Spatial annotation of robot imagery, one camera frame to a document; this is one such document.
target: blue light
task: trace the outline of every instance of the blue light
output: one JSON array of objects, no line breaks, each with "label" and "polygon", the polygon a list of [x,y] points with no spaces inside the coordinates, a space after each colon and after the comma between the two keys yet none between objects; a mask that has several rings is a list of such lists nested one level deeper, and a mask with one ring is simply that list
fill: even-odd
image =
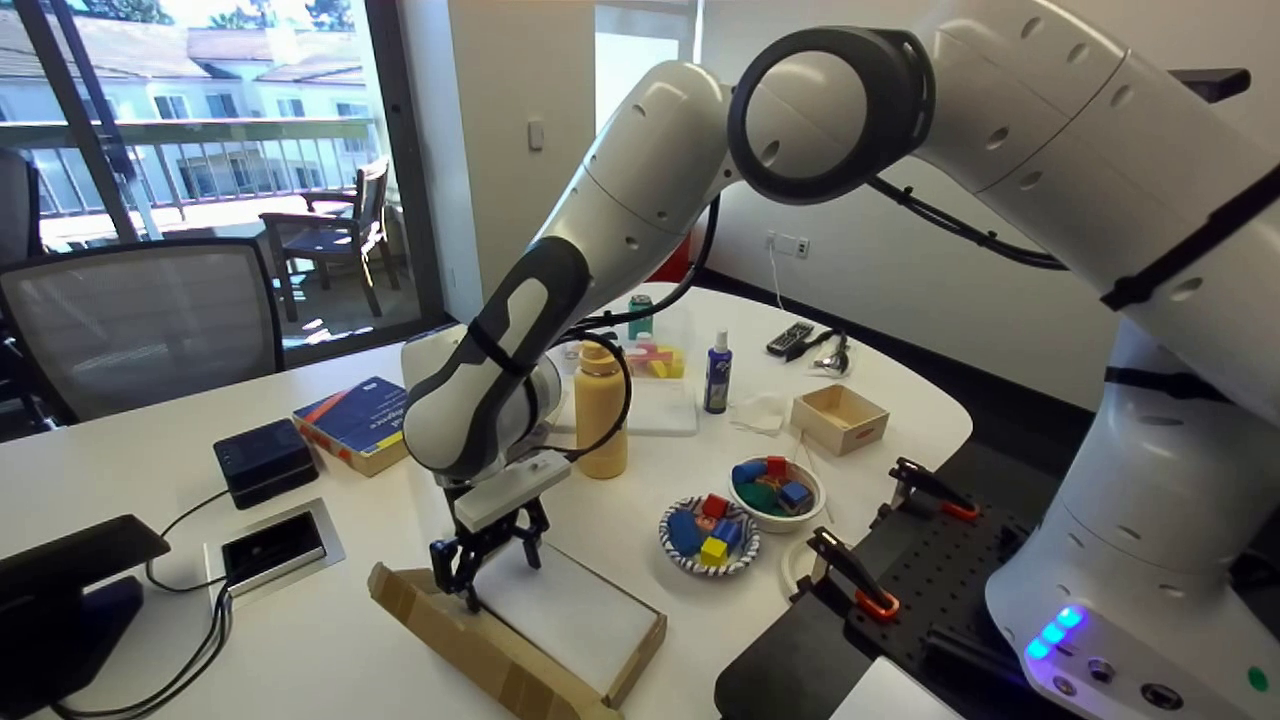
[{"label": "blue light", "polygon": [[1067,640],[1067,631],[1054,628],[1054,624],[1043,624],[1038,640],[1043,640],[1046,647],[1054,647],[1061,640]]},{"label": "blue light", "polygon": [[1038,642],[1038,640],[1029,642],[1029,656],[1033,656],[1033,658],[1043,658],[1046,652],[1051,652],[1051,647]]},{"label": "blue light", "polygon": [[1054,611],[1054,624],[1061,624],[1061,628],[1077,628],[1079,619],[1085,619],[1079,606],[1061,606],[1061,611]]}]

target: wooden stand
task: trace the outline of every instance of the wooden stand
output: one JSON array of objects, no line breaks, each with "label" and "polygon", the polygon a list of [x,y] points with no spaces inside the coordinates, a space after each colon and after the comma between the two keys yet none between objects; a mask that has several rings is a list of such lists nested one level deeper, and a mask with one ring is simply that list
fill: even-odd
[{"label": "wooden stand", "polygon": [[559,664],[546,647],[533,642],[533,631],[512,628],[495,611],[465,611],[457,597],[442,597],[433,573],[393,573],[384,565],[369,577],[369,597],[393,611],[411,634],[437,647],[473,682],[495,695],[515,715],[572,720],[572,715],[621,715],[621,700],[631,690],[648,658],[655,656],[669,619],[643,600],[598,578],[606,593],[651,611],[651,624],[631,642],[606,686],[592,686],[579,672]]}]

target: glue bottle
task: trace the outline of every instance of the glue bottle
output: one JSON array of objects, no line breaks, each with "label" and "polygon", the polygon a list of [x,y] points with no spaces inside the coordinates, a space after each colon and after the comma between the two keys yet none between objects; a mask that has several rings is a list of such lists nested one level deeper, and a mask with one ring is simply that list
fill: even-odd
[{"label": "glue bottle", "polygon": [[[616,425],[621,411],[623,411],[623,369],[606,348],[589,340],[576,361],[576,447],[597,442]],[[606,442],[579,454],[576,473],[592,481],[613,481],[629,473],[629,425]]]},{"label": "glue bottle", "polygon": [[730,348],[729,348],[729,333],[721,333],[715,348],[709,348],[709,386],[704,386],[704,411],[713,414],[729,407],[729,373],[730,373]]}]

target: white board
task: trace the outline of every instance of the white board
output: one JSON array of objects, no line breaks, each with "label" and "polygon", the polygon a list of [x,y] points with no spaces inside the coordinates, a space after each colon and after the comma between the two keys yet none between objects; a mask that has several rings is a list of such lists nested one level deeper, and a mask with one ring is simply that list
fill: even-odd
[{"label": "white board", "polygon": [[480,600],[598,695],[613,690],[661,614],[553,545],[540,545],[540,560],[526,568],[523,545],[507,545],[480,568]]},{"label": "white board", "polygon": [[876,656],[873,668],[850,682],[833,720],[962,720],[934,700],[914,676]]}]

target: book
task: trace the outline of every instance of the book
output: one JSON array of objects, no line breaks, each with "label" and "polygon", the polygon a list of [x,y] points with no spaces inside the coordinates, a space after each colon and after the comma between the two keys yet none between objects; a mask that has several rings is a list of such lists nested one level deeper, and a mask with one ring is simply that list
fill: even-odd
[{"label": "book", "polygon": [[291,411],[297,428],[326,454],[359,475],[376,475],[405,460],[405,407],[408,390],[384,375],[330,390]]}]

